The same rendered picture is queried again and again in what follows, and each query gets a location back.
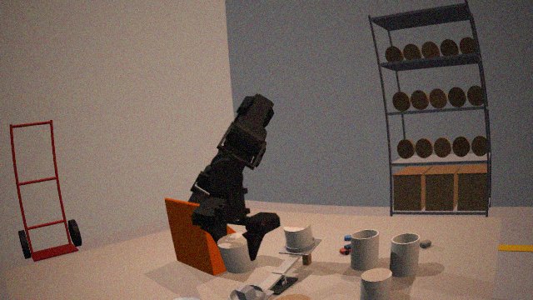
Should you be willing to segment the grey cylinder with beige top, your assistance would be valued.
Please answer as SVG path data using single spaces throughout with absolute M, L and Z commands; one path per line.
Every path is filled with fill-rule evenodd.
M 386 268 L 374 268 L 361 275 L 360 300 L 389 300 L 392 272 Z

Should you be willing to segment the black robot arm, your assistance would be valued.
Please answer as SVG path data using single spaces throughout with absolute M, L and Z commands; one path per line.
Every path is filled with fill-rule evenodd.
M 228 195 L 240 189 L 245 166 L 253 170 L 260 164 L 267 145 L 265 127 L 274 114 L 273 106 L 272 101 L 261 94 L 246 96 L 236 119 L 217 146 L 218 154 L 192 185 L 193 194 L 188 202 L 200 204 L 193 211 L 201 227 L 216 229 L 236 216 L 234 203 Z M 223 197 L 215 196 L 215 192 Z

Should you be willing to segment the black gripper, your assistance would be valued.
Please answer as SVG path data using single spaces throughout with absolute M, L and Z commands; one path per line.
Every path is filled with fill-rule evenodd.
M 257 257 L 263 237 L 266 233 L 280 227 L 280 218 L 273 212 L 260 212 L 253 216 L 247 216 L 247 214 L 251 213 L 251 209 L 246 207 L 245 197 L 243 195 L 245 193 L 247 193 L 247 187 L 241 185 L 237 192 L 228 195 L 229 199 L 233 201 L 236 209 L 236 216 L 234 218 L 230 219 L 226 224 L 221 223 L 220 227 L 216 229 L 210 229 L 209 227 L 204 226 L 200 228 L 210 233 L 217 244 L 219 239 L 227 235 L 227 224 L 245 226 L 247 232 L 242 235 L 247 240 L 250 259 L 254 261 Z

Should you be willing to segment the grey open cylindrical cup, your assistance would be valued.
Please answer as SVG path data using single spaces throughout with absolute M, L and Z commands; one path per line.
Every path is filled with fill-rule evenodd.
M 366 271 L 377 266 L 379 260 L 379 232 L 363 229 L 351 235 L 351 268 Z
M 402 233 L 391 239 L 390 270 L 396 278 L 409 277 L 418 271 L 420 235 Z

